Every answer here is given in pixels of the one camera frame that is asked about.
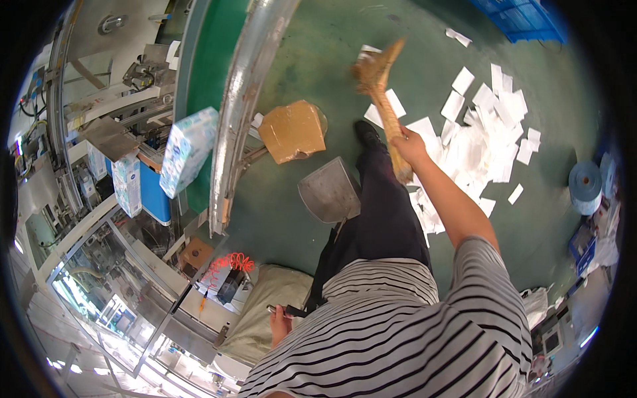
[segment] glass panel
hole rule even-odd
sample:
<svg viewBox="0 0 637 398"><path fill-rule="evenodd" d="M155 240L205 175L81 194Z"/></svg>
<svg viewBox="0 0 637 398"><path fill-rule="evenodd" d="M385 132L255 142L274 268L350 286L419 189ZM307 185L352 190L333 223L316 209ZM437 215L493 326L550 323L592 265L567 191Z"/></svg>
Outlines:
<svg viewBox="0 0 637 398"><path fill-rule="evenodd" d="M131 254L104 224L52 283L84 330L96 341L101 337L103 348L130 371L168 313L148 298L154 284L133 264Z"/></svg>
<svg viewBox="0 0 637 398"><path fill-rule="evenodd" d="M145 210L130 218L120 209L111 219L131 246L139 240L160 259L175 243L172 228L161 225Z"/></svg>
<svg viewBox="0 0 637 398"><path fill-rule="evenodd" d="M172 380L182 387L200 397L206 397L208 394L216 396L220 391L226 390L222 388L225 377L214 372L210 365L166 336L162 335L159 345L155 347L153 358L148 359L147 363L155 368L165 367L170 373L176 375L176 378Z"/></svg>

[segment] tissue box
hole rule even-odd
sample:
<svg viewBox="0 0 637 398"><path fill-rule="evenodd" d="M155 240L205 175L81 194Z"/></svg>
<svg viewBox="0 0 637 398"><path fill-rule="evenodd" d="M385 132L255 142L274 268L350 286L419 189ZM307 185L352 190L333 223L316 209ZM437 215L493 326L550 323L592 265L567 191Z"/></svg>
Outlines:
<svg viewBox="0 0 637 398"><path fill-rule="evenodd" d="M172 199L197 178L217 140L219 112L208 107L173 124L159 186Z"/></svg>
<svg viewBox="0 0 637 398"><path fill-rule="evenodd" d="M113 163L115 198L129 217L141 211L140 160L137 150Z"/></svg>
<svg viewBox="0 0 637 398"><path fill-rule="evenodd" d="M99 181L106 176L106 158L88 140L86 141L87 152L89 154L89 170L93 174L95 181Z"/></svg>

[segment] brown cardboard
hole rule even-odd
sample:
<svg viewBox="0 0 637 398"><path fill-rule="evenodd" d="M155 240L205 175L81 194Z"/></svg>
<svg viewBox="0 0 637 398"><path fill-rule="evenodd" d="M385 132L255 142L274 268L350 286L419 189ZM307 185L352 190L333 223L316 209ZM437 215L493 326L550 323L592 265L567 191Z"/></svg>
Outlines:
<svg viewBox="0 0 637 398"><path fill-rule="evenodd" d="M179 268L191 278L197 270L210 258L213 248L199 238L192 238L186 248L179 254Z"/></svg>
<svg viewBox="0 0 637 398"><path fill-rule="evenodd" d="M277 106L263 117L259 127L259 135L277 164L324 151L326 131L325 115L306 101Z"/></svg>

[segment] dustpan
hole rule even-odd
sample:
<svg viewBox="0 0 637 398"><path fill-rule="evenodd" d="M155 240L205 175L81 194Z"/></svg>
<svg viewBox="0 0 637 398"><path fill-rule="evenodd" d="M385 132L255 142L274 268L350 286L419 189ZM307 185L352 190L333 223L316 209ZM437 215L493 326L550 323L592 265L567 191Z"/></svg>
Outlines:
<svg viewBox="0 0 637 398"><path fill-rule="evenodd" d="M299 194L310 213L325 224L361 214L361 186L339 156L299 182Z"/></svg>

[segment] white and black striped shirt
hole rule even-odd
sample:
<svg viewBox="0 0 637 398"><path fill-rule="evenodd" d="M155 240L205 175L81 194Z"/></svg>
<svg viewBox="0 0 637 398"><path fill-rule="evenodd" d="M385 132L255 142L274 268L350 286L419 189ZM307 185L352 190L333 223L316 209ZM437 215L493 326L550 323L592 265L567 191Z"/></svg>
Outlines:
<svg viewBox="0 0 637 398"><path fill-rule="evenodd" d="M531 366L520 296L491 244L465 239L438 302L416 260L356 260L251 370L239 397L516 397Z"/></svg>

